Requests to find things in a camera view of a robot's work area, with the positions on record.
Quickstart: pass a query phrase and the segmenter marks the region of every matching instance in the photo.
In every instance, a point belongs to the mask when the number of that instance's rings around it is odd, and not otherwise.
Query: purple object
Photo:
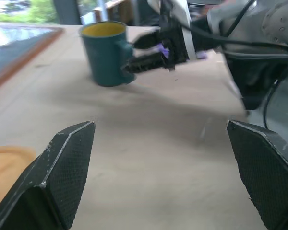
[[[168,55],[169,55],[169,49],[168,48],[164,48],[164,46],[162,44],[158,44],[157,48],[158,48],[158,50],[160,52],[162,52],[164,54],[164,56],[166,58],[168,58]],[[201,52],[196,53],[196,57],[198,59],[206,59],[207,58],[207,54],[206,54],[205,51],[201,51]]]
[[[164,56],[166,58],[168,58],[168,54],[169,54],[169,49],[168,48],[164,48],[164,46],[162,44],[158,44],[157,48],[159,49],[159,51],[161,51],[164,54]]]

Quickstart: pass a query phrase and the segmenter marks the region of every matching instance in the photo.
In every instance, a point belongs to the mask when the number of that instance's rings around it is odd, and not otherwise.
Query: table
[[[222,56],[102,88],[78,26],[0,87],[0,145],[41,153],[67,126],[96,122],[74,230],[264,230],[226,135],[243,119]],[[150,28],[130,27],[129,38]]]

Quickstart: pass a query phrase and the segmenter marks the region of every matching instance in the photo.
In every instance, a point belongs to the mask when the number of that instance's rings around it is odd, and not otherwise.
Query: teal mug
[[[126,28],[119,22],[101,22],[80,29],[93,81],[100,86],[113,87],[135,79],[133,74],[122,70],[133,55]]]

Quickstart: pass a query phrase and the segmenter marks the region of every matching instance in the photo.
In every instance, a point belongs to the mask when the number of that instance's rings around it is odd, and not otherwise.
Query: mug handle
[[[133,57],[133,47],[124,40],[118,41],[116,44],[120,49],[120,60],[121,60],[120,67],[122,68],[126,64],[126,62]],[[123,71],[122,76],[126,84],[129,84],[130,82],[134,81],[135,78],[134,74],[127,73],[125,71]]]

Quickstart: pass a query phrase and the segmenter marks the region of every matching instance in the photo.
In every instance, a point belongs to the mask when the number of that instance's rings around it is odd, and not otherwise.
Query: black cable
[[[278,87],[280,86],[280,83],[286,79],[286,77],[288,76],[288,65],[287,67],[284,69],[284,71],[282,72],[281,76],[279,79],[276,80],[276,82],[274,83],[274,85],[272,86],[272,89],[267,97],[267,100],[264,103],[264,111],[263,111],[263,120],[264,120],[264,127],[266,129],[268,128],[268,122],[267,122],[267,111],[268,111],[268,106],[269,103],[271,101],[272,96],[274,95],[274,93],[276,92],[276,90],[278,89]]]
[[[238,14],[236,20],[234,21],[234,23],[230,26],[230,28],[228,29],[228,31],[225,34],[225,37],[229,37],[230,34],[234,31],[234,29],[236,28],[236,26],[238,25],[238,23],[240,22],[240,20],[242,19],[242,17],[245,15],[246,11],[248,11],[248,9],[250,8],[250,6],[252,6],[254,4],[256,0],[250,0],[244,7],[243,9],[240,11],[240,13]]]
[[[238,40],[231,40],[229,38],[223,37],[223,36],[219,36],[219,35],[212,35],[209,34],[208,32],[196,28],[194,26],[187,26],[185,24],[183,24],[182,22],[180,22],[179,20],[177,20],[176,18],[173,18],[173,20],[177,21],[177,23],[179,23],[179,25],[192,32],[195,33],[198,36],[204,37],[204,38],[208,38],[211,40],[214,40],[216,42],[219,42],[220,45],[223,44],[235,44],[235,45],[243,45],[243,46],[258,46],[258,47],[267,47],[267,48],[276,48],[276,49],[282,49],[288,52],[288,46],[284,46],[284,45],[279,45],[279,44],[274,44],[274,43],[264,43],[264,42],[244,42],[244,41],[238,41]]]
[[[245,14],[245,12],[248,10],[248,8],[251,6],[251,4],[253,4],[252,0],[250,0],[248,2],[248,4],[243,8],[243,10],[240,12],[239,17],[235,20],[235,22],[232,24],[232,26],[230,27],[230,29],[228,30],[228,32],[226,34],[230,34],[232,31],[234,30],[235,27],[237,26],[237,24],[239,23],[239,21],[241,20],[241,18],[243,17],[243,15]],[[262,43],[262,42],[244,42],[244,41],[237,41],[237,40],[231,40],[228,39],[226,37],[222,37],[219,35],[212,35],[209,34],[208,32],[201,30],[199,28],[196,28],[192,25],[187,26],[185,24],[183,24],[182,22],[180,22],[177,18],[173,18],[178,24],[180,24],[180,26],[192,33],[197,34],[198,36],[207,38],[207,39],[211,39],[215,42],[219,42],[220,45],[224,45],[224,44],[236,44],[236,45],[244,45],[244,46],[257,46],[257,47],[268,47],[268,48],[277,48],[277,49],[282,49],[288,52],[288,46],[284,46],[284,45],[278,45],[278,44],[274,44],[274,43]],[[278,79],[278,81],[273,85],[267,100],[265,101],[265,105],[264,105],[264,112],[263,112],[263,118],[264,118],[264,127],[268,129],[268,124],[267,124],[267,108],[269,105],[269,102],[273,96],[273,94],[275,93],[275,91],[278,89],[280,83],[288,76],[288,66],[286,67],[286,69],[282,72],[280,78]]]

